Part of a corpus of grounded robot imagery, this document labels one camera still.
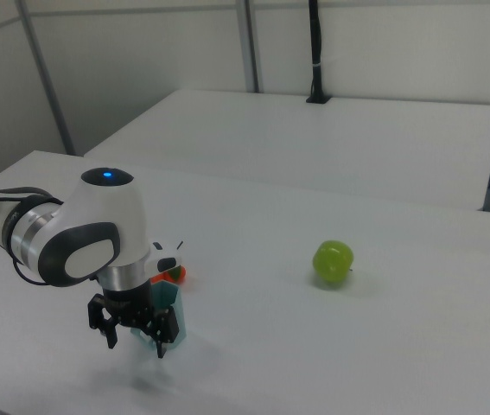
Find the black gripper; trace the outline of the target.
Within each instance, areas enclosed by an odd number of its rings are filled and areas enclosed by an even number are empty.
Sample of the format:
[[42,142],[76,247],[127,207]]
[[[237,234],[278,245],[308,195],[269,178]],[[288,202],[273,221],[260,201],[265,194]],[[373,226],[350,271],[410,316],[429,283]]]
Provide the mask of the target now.
[[109,349],[118,343],[116,327],[139,329],[150,336],[159,359],[179,335],[179,323],[173,306],[153,301],[153,284],[147,281],[130,290],[107,290],[95,294],[87,305],[91,329],[98,329]]

